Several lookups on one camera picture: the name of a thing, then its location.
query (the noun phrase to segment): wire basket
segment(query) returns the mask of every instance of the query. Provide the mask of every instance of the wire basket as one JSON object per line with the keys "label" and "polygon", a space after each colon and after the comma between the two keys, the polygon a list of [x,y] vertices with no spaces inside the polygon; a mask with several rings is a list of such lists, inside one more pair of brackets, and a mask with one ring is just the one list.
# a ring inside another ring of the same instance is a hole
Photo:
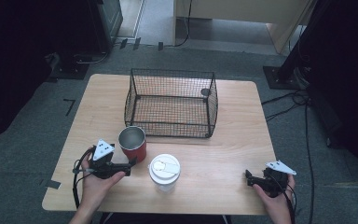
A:
{"label": "wire basket", "polygon": [[209,138],[217,119],[213,72],[131,69],[124,120],[149,136]]}

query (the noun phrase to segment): human hand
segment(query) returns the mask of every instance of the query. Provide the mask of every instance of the human hand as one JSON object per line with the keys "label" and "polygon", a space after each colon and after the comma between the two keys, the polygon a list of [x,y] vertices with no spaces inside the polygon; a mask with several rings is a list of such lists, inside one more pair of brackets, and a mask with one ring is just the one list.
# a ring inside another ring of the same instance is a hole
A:
{"label": "human hand", "polygon": [[[89,169],[89,157],[87,154],[81,162],[83,170]],[[107,179],[98,178],[88,172],[83,173],[83,194],[81,203],[70,223],[90,223],[92,215],[101,206],[103,199],[109,190],[125,176],[124,172],[118,172]]]}
{"label": "human hand", "polygon": [[[295,179],[292,175],[288,175],[288,179],[289,182],[287,183],[287,185],[294,189],[296,184]],[[275,224],[292,223],[288,204],[283,193],[281,193],[275,198],[270,198],[267,193],[257,184],[254,184],[253,188],[263,202],[269,217]],[[292,201],[292,191],[290,190],[290,188],[286,189],[286,195],[289,200]]]}

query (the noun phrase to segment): disposable cup lid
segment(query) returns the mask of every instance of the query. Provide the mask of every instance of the disposable cup lid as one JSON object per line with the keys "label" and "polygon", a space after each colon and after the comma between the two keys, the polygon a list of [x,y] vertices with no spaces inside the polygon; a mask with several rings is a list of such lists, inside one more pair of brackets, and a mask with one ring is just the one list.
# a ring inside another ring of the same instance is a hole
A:
{"label": "disposable cup lid", "polygon": [[179,177],[180,163],[170,154],[161,154],[150,162],[149,173],[156,183],[171,184]]}

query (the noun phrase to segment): red cup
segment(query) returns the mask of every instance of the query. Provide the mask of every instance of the red cup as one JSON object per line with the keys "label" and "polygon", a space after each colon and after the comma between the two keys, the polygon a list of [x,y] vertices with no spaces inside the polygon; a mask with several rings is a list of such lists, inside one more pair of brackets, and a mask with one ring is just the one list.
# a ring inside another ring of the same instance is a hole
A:
{"label": "red cup", "polygon": [[146,157],[146,135],[144,130],[137,126],[129,126],[118,135],[118,143],[129,161],[137,158],[136,162]]}

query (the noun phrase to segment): gray carpet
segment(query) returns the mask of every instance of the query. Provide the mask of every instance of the gray carpet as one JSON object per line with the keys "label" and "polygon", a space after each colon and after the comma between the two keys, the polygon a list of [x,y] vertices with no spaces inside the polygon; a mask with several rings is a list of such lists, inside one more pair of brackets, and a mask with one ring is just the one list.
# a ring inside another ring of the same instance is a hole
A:
{"label": "gray carpet", "polygon": [[[104,61],[92,64],[84,80],[43,83],[7,131],[0,134],[0,223],[65,223],[72,217],[73,212],[42,208],[44,183],[52,176],[92,74],[128,75],[133,67],[213,71],[219,79],[255,82],[261,101],[266,101],[291,92],[271,90],[263,74],[263,65],[280,66],[284,60],[282,56],[240,52],[173,48],[158,51],[148,46],[132,50],[127,46],[114,48]],[[71,103],[64,99],[76,100],[68,116]],[[285,98],[265,105],[265,115],[292,104],[291,98]],[[325,145],[324,129],[312,107],[308,109],[308,119],[315,181],[312,223],[358,223],[358,160],[345,149]],[[304,106],[268,122],[277,159],[297,171],[297,223],[308,223],[310,219],[311,179],[305,127]],[[233,216],[232,220],[271,223],[265,216]]]}

